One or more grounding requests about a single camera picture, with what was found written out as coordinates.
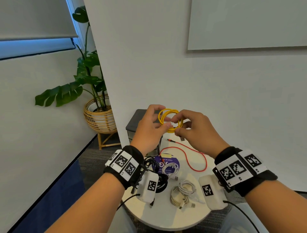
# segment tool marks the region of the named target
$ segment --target red usb cable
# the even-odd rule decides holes
[[[185,146],[186,148],[189,148],[188,146],[183,145],[183,144],[181,144],[181,143],[179,143],[179,142],[175,142],[175,143],[178,143],[178,144],[180,144],[180,145],[182,145],[182,146]],[[191,165],[190,165],[190,163],[189,163],[189,160],[188,160],[188,157],[187,157],[187,154],[185,153],[185,151],[184,151],[183,149],[179,148],[179,147],[176,147],[176,146],[165,147],[165,148],[163,148],[163,149],[160,151],[159,156],[161,157],[163,163],[164,163],[164,159],[162,158],[161,153],[162,153],[163,150],[168,149],[168,148],[177,148],[177,149],[181,150],[181,151],[185,154],[185,158],[186,158],[186,160],[187,160],[187,163],[188,163],[189,167],[190,167],[193,171],[196,171],[196,172],[203,172],[203,171],[205,171],[205,170],[207,169],[208,163],[207,163],[207,159],[206,159],[206,157],[205,157],[205,154],[202,153],[202,152],[199,152],[199,151],[197,151],[197,150],[194,150],[194,149],[192,149],[192,148],[189,148],[189,149],[192,150],[192,151],[195,151],[195,152],[197,152],[197,153],[200,153],[200,154],[205,158],[206,167],[205,167],[204,170],[196,170],[196,169],[192,168]]]

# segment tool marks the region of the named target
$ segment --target monstera plant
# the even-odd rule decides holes
[[[97,51],[89,53],[87,51],[87,34],[90,28],[87,12],[85,6],[78,7],[75,13],[72,14],[74,20],[79,23],[87,23],[87,30],[85,35],[85,51],[83,52],[78,45],[76,45],[81,53],[81,57],[77,59],[77,75],[74,75],[75,81],[67,83],[63,86],[57,86],[52,89],[45,90],[42,94],[35,97],[35,105],[50,106],[54,100],[56,106],[60,107],[71,101],[77,99],[83,91],[91,93],[96,103],[98,112],[106,111],[110,106],[106,105],[105,91],[106,85],[104,83],[103,74],[98,58]],[[99,66],[101,77],[91,75],[94,66]],[[89,84],[90,90],[85,89],[82,85]],[[102,92],[102,98],[99,97],[99,92]]]

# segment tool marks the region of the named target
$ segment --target wrist strap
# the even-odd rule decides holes
[[[265,180],[278,177],[269,171],[251,150],[228,147],[215,159],[214,174],[227,192],[236,190],[242,197]]]
[[[134,185],[141,174],[144,163],[142,153],[134,146],[125,146],[117,150],[105,164],[104,173],[113,174],[125,189]]]

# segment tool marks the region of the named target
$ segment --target potted plant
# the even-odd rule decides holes
[[[77,59],[77,75],[74,75],[75,81],[67,83],[63,86],[57,86],[53,89],[45,90],[42,94],[35,97],[35,105],[50,106],[54,100],[56,107],[60,107],[71,101],[76,100],[84,91],[89,92],[93,99],[84,107],[84,116],[91,128],[95,131],[105,134],[112,134],[117,131],[111,105],[108,95],[103,73],[100,66],[97,51],[89,53],[87,51],[87,34],[90,27],[85,6],[78,7],[72,14],[74,20],[79,23],[87,23],[85,35],[85,51],[83,52],[76,45],[81,53],[81,57]],[[93,67],[99,66],[101,77],[93,76]],[[85,89],[82,85],[89,84],[90,90]]]

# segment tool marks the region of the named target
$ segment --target hand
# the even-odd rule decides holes
[[[160,125],[160,123],[154,123],[158,119],[158,114],[155,114],[155,110],[163,110],[163,105],[149,105],[142,120],[138,123],[135,135],[133,137],[131,146],[136,147],[143,156],[154,150],[159,144],[160,138],[167,130],[172,126],[170,122]]]
[[[181,110],[173,116],[171,122],[177,123],[182,118],[190,121],[185,122],[182,128],[177,128],[175,135],[187,139],[198,151],[215,159],[220,152],[229,147],[229,144],[216,132],[207,116],[190,110]]]

